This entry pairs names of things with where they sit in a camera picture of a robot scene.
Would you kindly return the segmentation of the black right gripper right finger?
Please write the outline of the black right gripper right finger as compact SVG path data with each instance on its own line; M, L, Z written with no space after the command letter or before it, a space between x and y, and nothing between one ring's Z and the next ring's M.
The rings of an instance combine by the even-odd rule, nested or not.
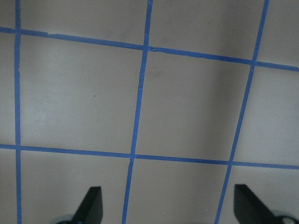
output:
M245 184L234 186L234 215L240 224L280 223L280 219Z

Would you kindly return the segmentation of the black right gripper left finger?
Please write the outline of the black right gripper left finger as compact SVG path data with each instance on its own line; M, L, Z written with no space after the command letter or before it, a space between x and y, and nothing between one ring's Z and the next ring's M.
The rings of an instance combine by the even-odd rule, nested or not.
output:
M103 219L103 202L101 187L90 187L71 224L100 224Z

